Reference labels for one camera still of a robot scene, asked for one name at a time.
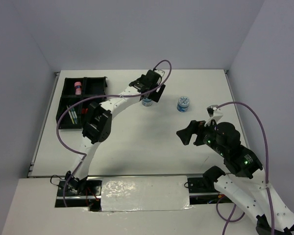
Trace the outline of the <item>blue-lidded jar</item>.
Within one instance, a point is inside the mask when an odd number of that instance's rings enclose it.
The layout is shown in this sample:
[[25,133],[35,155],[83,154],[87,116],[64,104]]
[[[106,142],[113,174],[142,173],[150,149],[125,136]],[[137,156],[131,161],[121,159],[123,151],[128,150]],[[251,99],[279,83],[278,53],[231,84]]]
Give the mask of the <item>blue-lidded jar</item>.
[[186,112],[190,106],[190,99],[187,96],[181,96],[177,102],[177,110]]
[[153,103],[153,101],[151,99],[149,99],[149,98],[143,98],[142,99],[142,105],[143,106],[149,107],[149,106],[152,105],[152,103]]

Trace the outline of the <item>pink-capped clear tube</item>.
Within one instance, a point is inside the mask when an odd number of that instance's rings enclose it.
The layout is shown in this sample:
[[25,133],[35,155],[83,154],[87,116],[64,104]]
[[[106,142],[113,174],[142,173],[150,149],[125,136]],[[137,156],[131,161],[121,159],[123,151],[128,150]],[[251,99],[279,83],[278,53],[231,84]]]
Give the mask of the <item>pink-capped clear tube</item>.
[[81,82],[75,82],[74,83],[75,88],[75,95],[81,95],[82,94],[82,84]]

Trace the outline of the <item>green pen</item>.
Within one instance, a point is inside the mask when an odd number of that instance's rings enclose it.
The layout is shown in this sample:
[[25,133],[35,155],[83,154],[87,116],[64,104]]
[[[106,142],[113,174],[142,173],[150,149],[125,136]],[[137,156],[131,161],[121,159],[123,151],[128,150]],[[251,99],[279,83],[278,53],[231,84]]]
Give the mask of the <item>green pen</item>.
[[77,120],[77,115],[76,115],[75,109],[74,108],[71,108],[71,111],[72,111],[72,115],[73,115],[73,118],[74,118],[75,123],[78,124],[78,120]]

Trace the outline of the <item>yellow pen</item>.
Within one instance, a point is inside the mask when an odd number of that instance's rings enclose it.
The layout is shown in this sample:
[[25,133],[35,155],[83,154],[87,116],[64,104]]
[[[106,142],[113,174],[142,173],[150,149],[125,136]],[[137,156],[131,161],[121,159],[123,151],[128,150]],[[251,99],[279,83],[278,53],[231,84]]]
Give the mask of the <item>yellow pen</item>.
[[69,110],[69,106],[67,105],[66,107],[67,107],[67,109],[68,109],[68,114],[69,114],[69,116],[70,116],[70,119],[71,119],[71,121],[72,121],[72,124],[75,124],[74,117],[73,117],[71,111]]

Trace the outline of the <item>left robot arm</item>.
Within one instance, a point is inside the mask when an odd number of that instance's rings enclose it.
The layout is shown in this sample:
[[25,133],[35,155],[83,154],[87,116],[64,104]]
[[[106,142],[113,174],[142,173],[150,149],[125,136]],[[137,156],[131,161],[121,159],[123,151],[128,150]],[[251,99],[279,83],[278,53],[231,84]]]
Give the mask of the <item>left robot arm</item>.
[[82,127],[82,142],[75,163],[65,176],[67,188],[73,194],[81,195],[85,192],[90,163],[100,143],[109,137],[113,118],[145,97],[155,102],[159,101],[165,85],[160,88],[158,86],[164,74],[163,70],[148,70],[146,74],[130,82],[128,87],[116,97],[101,103],[90,103]]

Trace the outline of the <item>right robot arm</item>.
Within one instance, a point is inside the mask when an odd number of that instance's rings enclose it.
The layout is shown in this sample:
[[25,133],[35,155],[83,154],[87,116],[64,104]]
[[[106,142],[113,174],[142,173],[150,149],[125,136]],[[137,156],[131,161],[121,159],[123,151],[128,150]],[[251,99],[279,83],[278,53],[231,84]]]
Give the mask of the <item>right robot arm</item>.
[[192,120],[176,132],[184,145],[193,134],[194,145],[207,145],[223,157],[223,163],[237,180],[248,188],[250,194],[239,188],[218,166],[203,174],[207,191],[219,191],[235,203],[256,225],[260,235],[290,235],[294,231],[294,213],[285,205],[276,190],[265,183],[265,171],[257,156],[240,141],[240,133],[229,122],[207,125]]

